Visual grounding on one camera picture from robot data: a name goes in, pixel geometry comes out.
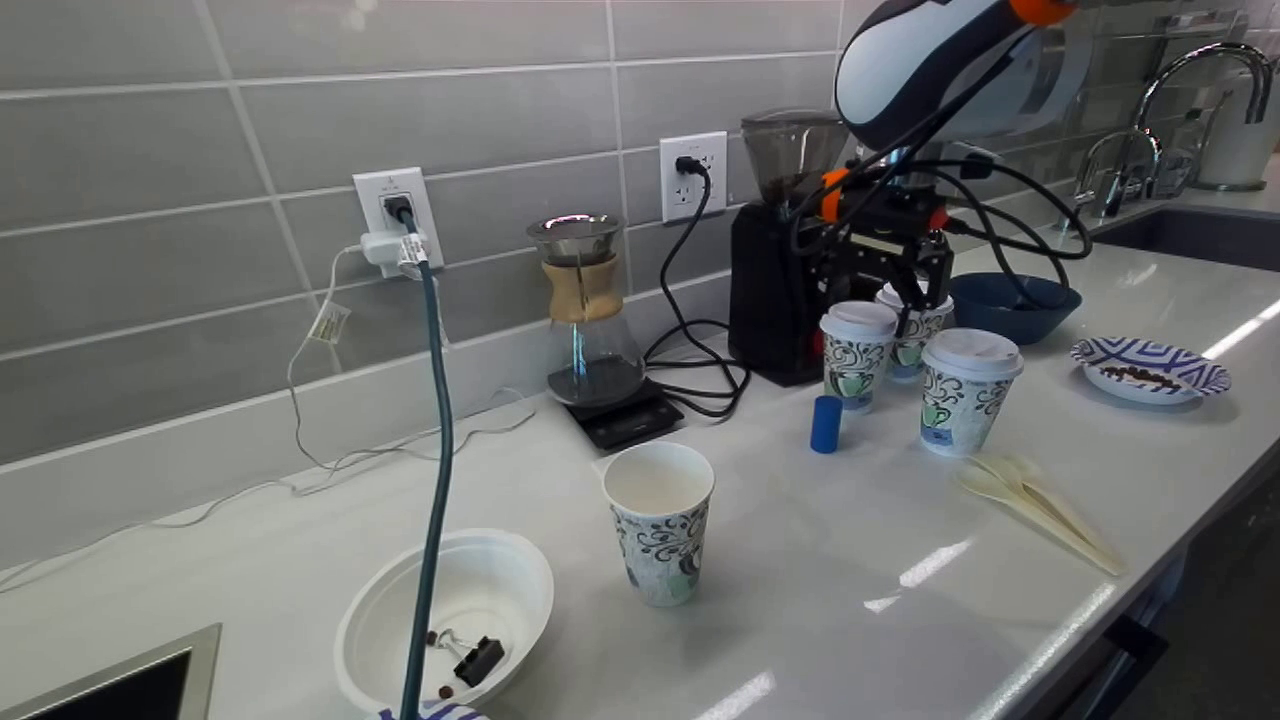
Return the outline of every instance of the kitchen counter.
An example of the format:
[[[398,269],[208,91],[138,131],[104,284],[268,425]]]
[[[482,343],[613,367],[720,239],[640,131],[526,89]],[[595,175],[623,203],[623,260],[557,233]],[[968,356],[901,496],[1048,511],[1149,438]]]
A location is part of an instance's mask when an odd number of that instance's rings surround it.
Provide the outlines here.
[[[955,273],[989,269],[960,251]],[[1095,249],[1082,306],[1029,352],[989,446],[1036,458],[1124,550],[1108,580],[955,486],[916,444],[920,388],[889,388],[808,453],[814,388],[753,383],[724,427],[682,427],[720,486],[702,593],[645,607],[623,584],[601,456],[531,395],[467,420],[451,526],[522,532],[557,569],[531,662],[489,710],[628,717],[1001,717],[1036,690],[1280,438],[1280,276]],[[1070,371],[1070,343],[1136,331],[1220,352],[1234,388],[1194,409],[1127,409]],[[330,674],[341,613],[421,544],[430,458],[396,456],[330,492],[230,496],[197,526],[130,526],[0,595],[0,706],[205,624],[222,624],[214,720],[349,720]]]

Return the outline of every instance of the electrical outlet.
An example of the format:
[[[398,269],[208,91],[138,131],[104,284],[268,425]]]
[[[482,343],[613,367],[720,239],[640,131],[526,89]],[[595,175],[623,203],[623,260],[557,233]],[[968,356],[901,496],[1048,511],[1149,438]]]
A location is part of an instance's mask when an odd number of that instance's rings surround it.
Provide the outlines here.
[[[662,196],[662,225],[686,218],[702,199],[699,175],[681,175],[675,155],[692,155],[713,175],[706,216],[724,211],[724,181],[726,181],[726,131],[699,131],[699,134],[662,134],[656,148],[658,196]]]
[[[442,249],[439,249],[439,233],[437,233],[437,216],[430,216],[430,199],[428,199],[428,181],[421,166],[359,173],[351,181],[355,181],[367,237],[405,237],[405,225],[396,225],[389,216],[389,196],[409,196],[423,251],[437,269],[442,269]]]

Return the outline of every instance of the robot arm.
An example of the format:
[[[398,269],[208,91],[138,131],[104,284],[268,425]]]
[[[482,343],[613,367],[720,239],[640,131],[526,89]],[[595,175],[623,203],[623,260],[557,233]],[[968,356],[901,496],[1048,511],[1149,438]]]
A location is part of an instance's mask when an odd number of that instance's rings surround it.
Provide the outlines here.
[[[883,0],[839,55],[835,109],[857,139],[889,150],[1001,62],[1023,29],[1069,10],[1069,0]]]

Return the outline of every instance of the paper cup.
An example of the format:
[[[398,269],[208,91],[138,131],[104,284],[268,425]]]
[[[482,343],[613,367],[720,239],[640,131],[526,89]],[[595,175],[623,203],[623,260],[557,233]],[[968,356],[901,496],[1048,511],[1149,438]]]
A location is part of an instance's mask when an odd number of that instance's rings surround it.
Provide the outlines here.
[[[864,410],[883,379],[894,310],[883,305],[831,305],[822,326],[822,390],[842,409]]]
[[[978,453],[1023,367],[1018,347],[994,331],[946,326],[925,343],[925,362],[920,444],[943,456]]]
[[[658,607],[686,604],[702,569],[713,464],[686,444],[656,438],[619,453],[601,486],[630,589]]]
[[[890,306],[890,310],[903,310],[903,299],[894,295],[890,284],[883,284],[874,290],[874,305]],[[932,310],[906,310],[906,326],[890,338],[890,360],[889,360],[889,377],[894,383],[913,383],[928,371],[925,362],[925,343],[946,326],[955,320],[955,305],[953,295],[943,305],[934,305]]]

